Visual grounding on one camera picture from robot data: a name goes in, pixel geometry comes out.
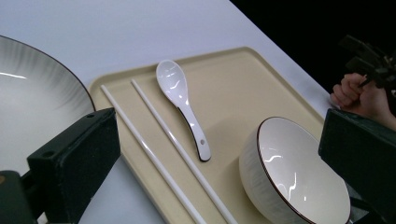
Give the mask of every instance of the table surface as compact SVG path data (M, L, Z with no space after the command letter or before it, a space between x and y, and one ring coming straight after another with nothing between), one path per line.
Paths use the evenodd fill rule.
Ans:
M224 49L256 50L324 118L329 93L228 0L6 1L0 35L40 49L86 88L97 77ZM164 223L122 158L83 223Z

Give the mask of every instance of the chopstick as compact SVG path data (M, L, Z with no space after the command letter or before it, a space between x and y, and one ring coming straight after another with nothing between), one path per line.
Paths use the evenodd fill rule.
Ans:
M121 116L122 120L125 122L125 124L128 126L129 130L132 132L136 140L139 142L140 146L145 150L146 154L148 157L151 159L152 163L154 163L155 167L157 170L161 173L163 178L165 179L166 183L171 187L172 191L176 194L178 199L181 201L183 206L187 209L189 214L192 216L194 219L195 223L206 223L204 219L201 217L199 212L195 209L195 207L192 205L190 202L189 198L184 194L183 190L178 186L176 181L172 178L172 176L168 173L166 168L163 166L161 161L155 156L155 154L151 151L149 148L149 145L145 142L143 137L140 135L139 131L134 127L132 122L128 119L126 114L122 111L121 107L119 104L116 102L116 100L113 98L113 96L110 94L108 89L105 87L105 85L101 85L101 89L107 99L110 101L111 104L113 104L114 108L116 109L117 113Z
M148 106L149 110L151 113L154 115L155 119L160 123L161 127L163 128L163 131L166 133L166 135L169 137L169 139L172 140L172 143L176 147L177 151L180 153L181 157L184 159L184 161L187 163L187 165L190 167L191 171L194 173L195 177L198 179L198 181L201 183L202 187L206 191L206 193L209 195L210 199L212 202L215 204L215 206L219 209L221 214L223 215L224 219L228 223L237 223L236 220L233 218L233 215L230 213L230 211L227 209L227 207L224 205L224 203L221 201L219 196L216 194L216 192L212 189L212 187L209 185L209 183L206 181L204 175L199 171L199 169L196 167L195 163L192 161L190 156L187 154L186 150L183 148L183 146L177 141L177 139L172 135L172 132L166 125L166 123L163 121L161 116L158 114L158 112L155 110L155 108L152 106L151 102L149 101L148 97L146 96L145 93L140 89L139 85L137 82L132 79L132 84L136 88L137 92L140 94L142 97L143 101L146 103Z

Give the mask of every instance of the white ceramic spoon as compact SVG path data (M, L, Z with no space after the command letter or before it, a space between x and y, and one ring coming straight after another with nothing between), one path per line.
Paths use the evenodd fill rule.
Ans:
M157 80L163 93L180 110L189 123L198 149L199 159L208 161L211 157L209 144L190 107L187 81L183 70L177 63L164 60L157 66Z

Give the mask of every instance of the human hand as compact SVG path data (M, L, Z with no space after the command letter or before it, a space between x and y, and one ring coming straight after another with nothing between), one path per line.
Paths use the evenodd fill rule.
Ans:
M396 118L391 114L387 94L379 89L373 81L359 87L366 80L360 74L346 74L341 84L334 85L332 101L340 109L373 119L396 131Z

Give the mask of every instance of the bowl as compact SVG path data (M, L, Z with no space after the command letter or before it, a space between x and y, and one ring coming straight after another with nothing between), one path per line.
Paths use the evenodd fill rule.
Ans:
M0 170L24 175L30 154L93 111L91 96L63 64L0 36Z
M318 155L318 140L280 117L263 121L239 157L242 184L273 223L348 223L345 181Z

